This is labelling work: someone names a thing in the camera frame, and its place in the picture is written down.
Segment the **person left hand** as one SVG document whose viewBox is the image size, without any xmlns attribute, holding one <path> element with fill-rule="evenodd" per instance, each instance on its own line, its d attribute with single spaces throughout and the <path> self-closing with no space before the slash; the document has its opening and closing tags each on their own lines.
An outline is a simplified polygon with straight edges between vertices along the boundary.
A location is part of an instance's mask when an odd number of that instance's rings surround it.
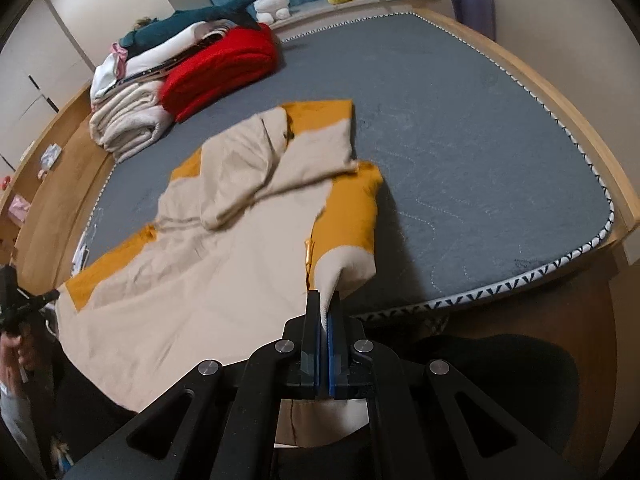
<svg viewBox="0 0 640 480">
<path fill-rule="evenodd" d="M 21 388 L 22 370 L 33 370 L 38 363 L 34 337 L 27 325 L 19 335 L 1 335 L 1 382 L 10 391 Z"/>
</svg>

